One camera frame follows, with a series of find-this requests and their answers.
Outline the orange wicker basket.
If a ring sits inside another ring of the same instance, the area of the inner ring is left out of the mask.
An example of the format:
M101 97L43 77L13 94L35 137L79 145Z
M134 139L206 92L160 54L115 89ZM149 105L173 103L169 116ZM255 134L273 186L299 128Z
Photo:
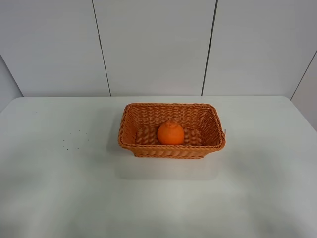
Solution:
M158 140L158 128L169 119L184 129L181 145ZM225 133L210 104L132 103L123 111L118 144L136 157L200 159L224 148Z

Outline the orange fruit with stem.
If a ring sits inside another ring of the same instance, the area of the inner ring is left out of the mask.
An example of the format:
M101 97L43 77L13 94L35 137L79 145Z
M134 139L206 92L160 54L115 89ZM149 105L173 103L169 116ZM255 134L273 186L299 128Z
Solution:
M175 119L169 119L158 128L157 137L162 145L181 145L185 139L185 132Z

